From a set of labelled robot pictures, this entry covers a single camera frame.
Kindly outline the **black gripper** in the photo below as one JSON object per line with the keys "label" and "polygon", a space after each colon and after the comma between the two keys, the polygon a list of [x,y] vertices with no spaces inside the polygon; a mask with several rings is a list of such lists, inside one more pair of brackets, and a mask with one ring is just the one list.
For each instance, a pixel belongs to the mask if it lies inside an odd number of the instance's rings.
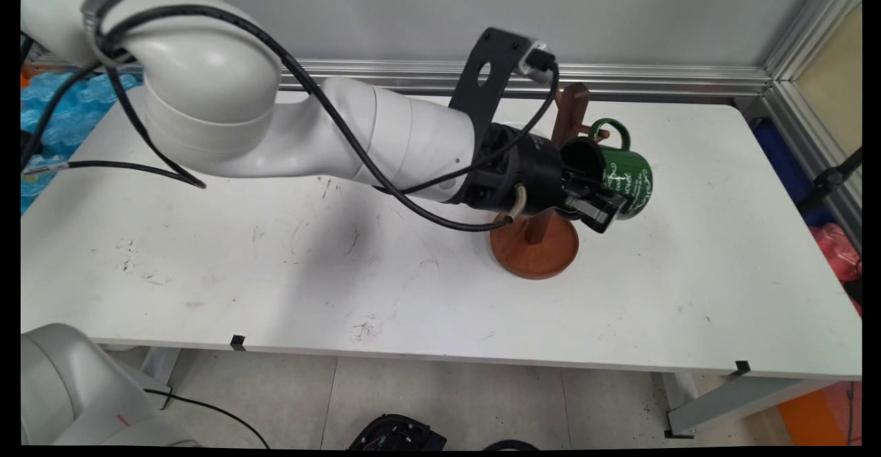
{"label": "black gripper", "polygon": [[507,213],[516,202],[516,187],[527,190],[520,216],[549,209],[603,234],[615,220],[625,219],[629,197],[603,187],[588,173],[563,165],[560,150],[545,137],[527,134],[493,161],[466,175],[451,199],[453,205]]}

